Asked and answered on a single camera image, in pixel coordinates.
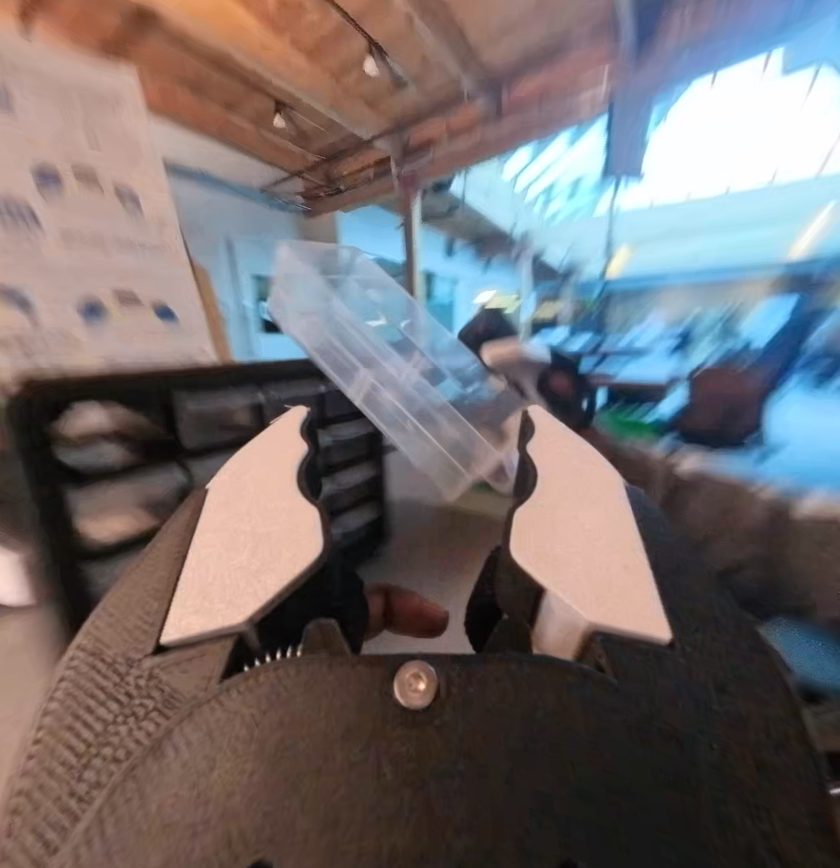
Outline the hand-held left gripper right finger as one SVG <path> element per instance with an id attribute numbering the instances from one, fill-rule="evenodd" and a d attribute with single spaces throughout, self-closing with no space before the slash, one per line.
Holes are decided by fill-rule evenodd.
<path id="1" fill-rule="evenodd" d="M 628 486 L 548 410 L 523 412 L 514 501 L 464 626 L 478 653 L 584 656 L 596 636 L 670 646 L 674 632 Z"/>

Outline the rows of transparent cabinet drawers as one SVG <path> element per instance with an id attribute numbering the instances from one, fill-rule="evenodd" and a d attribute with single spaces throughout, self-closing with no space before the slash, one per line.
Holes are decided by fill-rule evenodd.
<path id="1" fill-rule="evenodd" d="M 317 473 L 330 513 L 378 500 L 382 438 L 319 379 L 72 401 L 47 434 L 83 547 L 129 546 L 153 533 L 189 493 L 208 486 L 235 453 L 295 406 L 308 407 L 316 419 Z"/>

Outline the clear plastic drawer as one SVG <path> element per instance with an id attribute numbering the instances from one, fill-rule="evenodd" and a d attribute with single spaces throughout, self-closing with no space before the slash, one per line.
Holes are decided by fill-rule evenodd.
<path id="1" fill-rule="evenodd" d="M 444 500 L 512 493 L 523 399 L 359 249 L 276 244 L 268 308 Z"/>

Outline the person's right hand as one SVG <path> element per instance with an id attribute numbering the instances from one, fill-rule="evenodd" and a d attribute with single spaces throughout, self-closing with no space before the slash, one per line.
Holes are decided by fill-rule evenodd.
<path id="1" fill-rule="evenodd" d="M 550 412 L 567 425 L 578 425 L 584 414 L 584 387 L 579 373 L 553 368 L 547 375 L 545 388 Z"/>

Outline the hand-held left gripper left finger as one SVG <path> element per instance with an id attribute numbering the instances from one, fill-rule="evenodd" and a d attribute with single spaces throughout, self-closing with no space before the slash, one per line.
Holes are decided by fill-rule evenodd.
<path id="1" fill-rule="evenodd" d="M 314 421 L 287 407 L 208 483 L 160 648 L 237 639 L 243 655 L 284 655 L 318 619 L 359 648 L 368 608 L 320 502 Z"/>

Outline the person's left hand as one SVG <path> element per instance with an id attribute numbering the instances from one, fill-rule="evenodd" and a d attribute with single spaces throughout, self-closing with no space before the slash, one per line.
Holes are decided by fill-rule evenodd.
<path id="1" fill-rule="evenodd" d="M 448 628 L 447 610 L 413 590 L 381 583 L 365 587 L 364 592 L 368 608 L 363 637 L 366 642 L 385 633 L 435 639 Z"/>

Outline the printed instruction poster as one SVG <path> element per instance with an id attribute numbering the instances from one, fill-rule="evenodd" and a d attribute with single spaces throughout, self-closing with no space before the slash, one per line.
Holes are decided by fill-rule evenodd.
<path id="1" fill-rule="evenodd" d="M 0 381 L 209 365 L 141 84 L 0 31 Z"/>

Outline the black drawer cabinet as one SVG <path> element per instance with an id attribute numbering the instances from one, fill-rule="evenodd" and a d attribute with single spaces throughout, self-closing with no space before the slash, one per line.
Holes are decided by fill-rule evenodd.
<path id="1" fill-rule="evenodd" d="M 71 524 L 60 489 L 58 465 L 49 450 L 47 428 L 57 419 L 58 412 L 71 402 L 86 398 L 124 402 L 137 394 L 160 394 L 186 388 L 243 387 L 268 382 L 292 383 L 307 377 L 319 379 L 340 392 L 306 359 L 64 377 L 31 381 L 24 385 L 7 409 L 11 455 L 15 469 L 24 480 L 26 509 L 36 528 L 35 537 L 47 586 L 57 598 L 68 635 L 78 632 L 122 570 L 142 552 L 179 506 L 160 528 L 133 538 L 129 546 L 100 551 L 84 548 Z M 349 405 L 365 418 L 350 401 Z M 350 567 L 357 568 L 371 559 L 389 537 L 390 516 L 385 489 L 383 458 L 381 497 L 374 503 L 332 515 L 321 497 L 332 526 L 335 547 Z"/>

